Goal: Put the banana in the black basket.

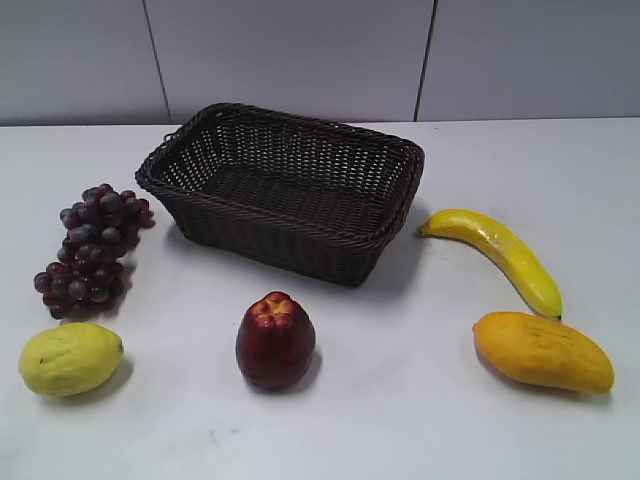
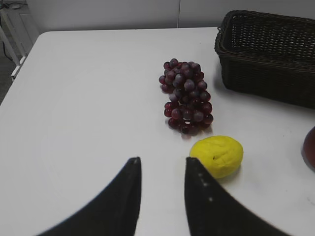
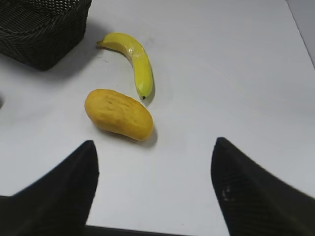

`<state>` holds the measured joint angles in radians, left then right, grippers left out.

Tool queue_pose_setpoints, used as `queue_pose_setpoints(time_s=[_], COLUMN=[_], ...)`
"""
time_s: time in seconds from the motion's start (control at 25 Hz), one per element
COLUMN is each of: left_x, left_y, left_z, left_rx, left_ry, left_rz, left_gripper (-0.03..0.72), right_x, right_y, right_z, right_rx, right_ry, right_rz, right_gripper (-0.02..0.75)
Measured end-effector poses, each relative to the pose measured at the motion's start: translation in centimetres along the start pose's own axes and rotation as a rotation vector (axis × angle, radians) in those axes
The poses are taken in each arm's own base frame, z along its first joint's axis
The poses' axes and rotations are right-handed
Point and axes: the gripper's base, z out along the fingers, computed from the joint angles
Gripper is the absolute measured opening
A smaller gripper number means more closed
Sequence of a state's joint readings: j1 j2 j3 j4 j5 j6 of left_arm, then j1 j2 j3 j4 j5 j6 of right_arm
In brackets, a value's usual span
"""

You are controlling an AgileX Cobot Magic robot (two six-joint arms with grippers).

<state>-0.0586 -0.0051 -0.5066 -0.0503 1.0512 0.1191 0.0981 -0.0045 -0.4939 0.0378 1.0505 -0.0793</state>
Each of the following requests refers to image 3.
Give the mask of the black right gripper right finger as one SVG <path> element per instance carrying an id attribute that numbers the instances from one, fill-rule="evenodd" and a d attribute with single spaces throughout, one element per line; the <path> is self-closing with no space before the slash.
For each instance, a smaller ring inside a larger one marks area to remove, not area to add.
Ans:
<path id="1" fill-rule="evenodd" d="M 224 137 L 211 181 L 231 236 L 313 236 L 315 200 L 263 169 Z"/>

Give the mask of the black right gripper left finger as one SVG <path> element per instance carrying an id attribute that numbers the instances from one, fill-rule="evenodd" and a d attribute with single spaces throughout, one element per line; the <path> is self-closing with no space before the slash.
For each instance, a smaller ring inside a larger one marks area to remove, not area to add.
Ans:
<path id="1" fill-rule="evenodd" d="M 2 236 L 82 236 L 98 184 L 87 140 L 45 176 L 0 202 Z"/>

